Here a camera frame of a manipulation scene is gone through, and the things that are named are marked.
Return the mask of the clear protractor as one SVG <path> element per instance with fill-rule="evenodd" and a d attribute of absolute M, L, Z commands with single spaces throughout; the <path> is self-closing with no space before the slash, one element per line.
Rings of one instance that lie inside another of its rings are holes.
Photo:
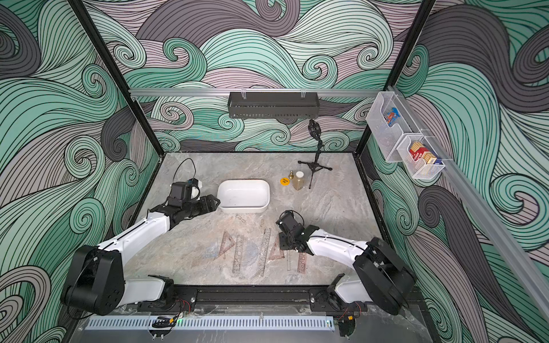
<path fill-rule="evenodd" d="M 257 244 L 254 242 L 246 242 L 244 245 L 242 264 L 246 267 L 255 264 L 259 254 L 260 248 Z"/>

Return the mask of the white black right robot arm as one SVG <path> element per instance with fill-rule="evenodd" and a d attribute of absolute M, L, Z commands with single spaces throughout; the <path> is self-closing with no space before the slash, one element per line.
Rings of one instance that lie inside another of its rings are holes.
<path fill-rule="evenodd" d="M 382 239 L 356 241 L 330 234 L 319 227 L 303 227 L 293 219 L 277 220 L 282 250 L 327 257 L 354 269 L 337 280 L 333 291 L 346 304 L 372 302 L 391 315 L 407 306 L 417 277 L 413 270 Z"/>

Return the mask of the clear straight ruler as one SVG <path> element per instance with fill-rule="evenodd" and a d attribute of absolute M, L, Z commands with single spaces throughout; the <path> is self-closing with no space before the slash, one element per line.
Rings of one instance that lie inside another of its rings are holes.
<path fill-rule="evenodd" d="M 271 229 L 264 230 L 260 245 L 260 254 L 257 260 L 257 276 L 264 277 L 265 265 L 267 263 L 267 253 L 270 245 Z"/>

